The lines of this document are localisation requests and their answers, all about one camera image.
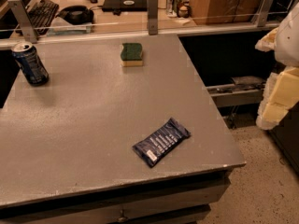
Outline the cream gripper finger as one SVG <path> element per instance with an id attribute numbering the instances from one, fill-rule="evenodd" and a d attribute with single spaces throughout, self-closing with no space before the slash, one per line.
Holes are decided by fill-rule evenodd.
<path id="1" fill-rule="evenodd" d="M 256 125 L 272 130 L 299 102 L 299 68 L 286 67 L 279 74 L 271 73 L 263 91 Z"/>
<path id="2" fill-rule="evenodd" d="M 276 35 L 278 28 L 271 30 L 263 38 L 261 38 L 255 45 L 255 48 L 259 51 L 267 52 L 273 50 L 275 47 Z"/>

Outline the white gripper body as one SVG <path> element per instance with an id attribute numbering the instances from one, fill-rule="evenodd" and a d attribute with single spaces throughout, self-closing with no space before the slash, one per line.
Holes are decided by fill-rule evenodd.
<path id="1" fill-rule="evenodd" d="M 294 6 L 278 27 L 275 58 L 287 66 L 299 66 L 299 3 Z"/>

